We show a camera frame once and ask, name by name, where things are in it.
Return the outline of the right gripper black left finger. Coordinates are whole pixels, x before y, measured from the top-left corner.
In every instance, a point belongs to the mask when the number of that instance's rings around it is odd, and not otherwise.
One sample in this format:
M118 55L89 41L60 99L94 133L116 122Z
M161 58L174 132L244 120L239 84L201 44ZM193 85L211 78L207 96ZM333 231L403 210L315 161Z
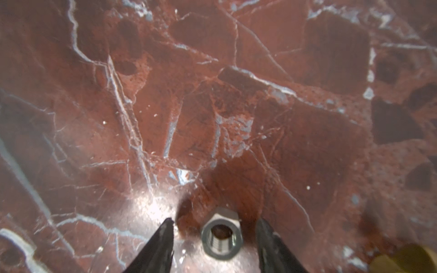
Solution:
M166 218L124 273L169 273L174 256L174 221Z

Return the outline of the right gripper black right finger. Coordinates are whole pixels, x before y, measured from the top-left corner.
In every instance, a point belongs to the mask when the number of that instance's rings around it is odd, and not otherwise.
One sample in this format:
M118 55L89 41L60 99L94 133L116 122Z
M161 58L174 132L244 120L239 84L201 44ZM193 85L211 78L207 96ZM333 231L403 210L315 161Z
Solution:
M263 218L256 224L256 242L262 273L308 273L280 235Z

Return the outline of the single steel nut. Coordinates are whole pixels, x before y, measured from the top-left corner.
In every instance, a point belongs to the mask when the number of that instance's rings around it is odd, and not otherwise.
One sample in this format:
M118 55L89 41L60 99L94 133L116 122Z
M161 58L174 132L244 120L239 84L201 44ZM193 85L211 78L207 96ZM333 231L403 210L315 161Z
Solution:
M204 252L217 260L231 260L241 250L244 240L237 212L216 208L201 231Z

